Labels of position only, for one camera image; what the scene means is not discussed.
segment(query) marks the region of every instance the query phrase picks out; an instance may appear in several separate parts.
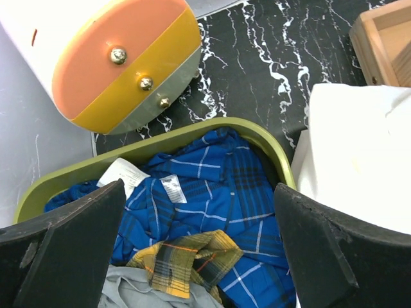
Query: laundry basket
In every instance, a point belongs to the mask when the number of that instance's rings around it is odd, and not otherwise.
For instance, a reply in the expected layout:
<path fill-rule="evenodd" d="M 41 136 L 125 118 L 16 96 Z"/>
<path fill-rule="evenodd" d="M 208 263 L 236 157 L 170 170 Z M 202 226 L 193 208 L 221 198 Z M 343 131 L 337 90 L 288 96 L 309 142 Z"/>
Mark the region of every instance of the laundry basket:
<path fill-rule="evenodd" d="M 262 149 L 274 164 L 280 181 L 291 188 L 295 188 L 295 182 L 285 152 L 272 135 L 264 128 L 250 121 L 235 117 L 220 117 L 130 144 L 43 176 L 22 197 L 17 207 L 14 223 L 20 223 L 41 215 L 45 204 L 52 197 L 72 185 L 100 178 L 111 163 L 119 157 L 136 166 L 141 166 L 158 152 L 172 154 L 208 131 L 223 126 L 235 129 L 244 139 Z"/>

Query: yellow plaid cloth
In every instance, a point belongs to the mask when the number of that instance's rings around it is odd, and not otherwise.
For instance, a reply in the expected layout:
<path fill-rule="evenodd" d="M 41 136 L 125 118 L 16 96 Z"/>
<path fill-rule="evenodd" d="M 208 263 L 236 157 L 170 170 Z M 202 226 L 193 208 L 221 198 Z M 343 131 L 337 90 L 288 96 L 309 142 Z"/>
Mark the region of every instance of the yellow plaid cloth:
<path fill-rule="evenodd" d="M 236 243 L 217 230 L 158 242 L 137 252 L 127 266 L 146 269 L 153 289 L 189 298 L 191 281 L 221 303 L 216 285 L 242 255 Z"/>

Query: wooden tray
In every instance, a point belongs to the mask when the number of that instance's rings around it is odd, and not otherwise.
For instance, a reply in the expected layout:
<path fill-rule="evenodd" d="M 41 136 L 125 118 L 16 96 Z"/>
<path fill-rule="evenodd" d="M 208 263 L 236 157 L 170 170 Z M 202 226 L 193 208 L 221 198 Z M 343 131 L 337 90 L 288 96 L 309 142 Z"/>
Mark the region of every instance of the wooden tray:
<path fill-rule="evenodd" d="M 369 85 L 411 87 L 411 0 L 361 13 L 349 36 Z"/>

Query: white care tag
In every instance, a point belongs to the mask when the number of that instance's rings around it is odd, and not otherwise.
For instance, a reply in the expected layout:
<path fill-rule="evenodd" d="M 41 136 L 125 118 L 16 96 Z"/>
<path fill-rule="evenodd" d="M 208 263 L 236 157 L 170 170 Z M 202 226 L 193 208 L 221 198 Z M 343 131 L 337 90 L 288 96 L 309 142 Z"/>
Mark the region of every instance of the white care tag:
<path fill-rule="evenodd" d="M 161 184 L 167 192 L 170 201 L 173 203 L 187 203 L 186 196 L 182 192 L 177 175 L 170 175 L 161 179 Z"/>
<path fill-rule="evenodd" d="M 104 172 L 98 180 L 97 187 L 103 187 L 119 178 L 124 181 L 124 190 L 126 198 L 129 199 L 135 187 L 137 187 L 145 178 L 150 177 L 142 172 L 135 165 L 125 159 L 117 158 L 110 167 Z"/>

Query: gray cloth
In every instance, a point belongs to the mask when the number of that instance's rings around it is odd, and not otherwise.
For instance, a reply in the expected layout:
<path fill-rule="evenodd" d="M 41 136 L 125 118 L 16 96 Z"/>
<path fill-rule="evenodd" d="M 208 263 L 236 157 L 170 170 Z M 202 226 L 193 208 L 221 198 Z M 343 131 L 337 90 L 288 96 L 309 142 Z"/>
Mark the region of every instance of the gray cloth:
<path fill-rule="evenodd" d="M 190 283 L 190 298 L 152 289 L 147 272 L 139 268 L 109 266 L 98 308 L 222 308 L 202 286 Z"/>

